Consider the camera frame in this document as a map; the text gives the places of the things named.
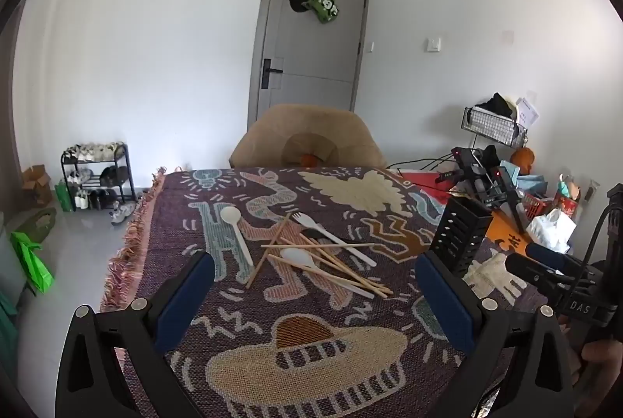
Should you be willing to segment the person's right hand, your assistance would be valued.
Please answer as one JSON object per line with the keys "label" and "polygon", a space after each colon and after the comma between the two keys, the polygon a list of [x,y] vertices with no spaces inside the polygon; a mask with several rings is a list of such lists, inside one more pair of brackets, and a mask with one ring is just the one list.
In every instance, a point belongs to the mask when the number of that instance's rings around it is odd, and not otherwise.
{"label": "person's right hand", "polygon": [[573,385],[580,380],[582,363],[586,363],[586,369],[596,369],[596,375],[592,377],[585,391],[585,401],[592,401],[593,405],[599,405],[607,396],[611,387],[617,381],[622,366],[622,343],[617,340],[599,340],[585,344],[578,354],[571,346],[568,346],[569,367]]}

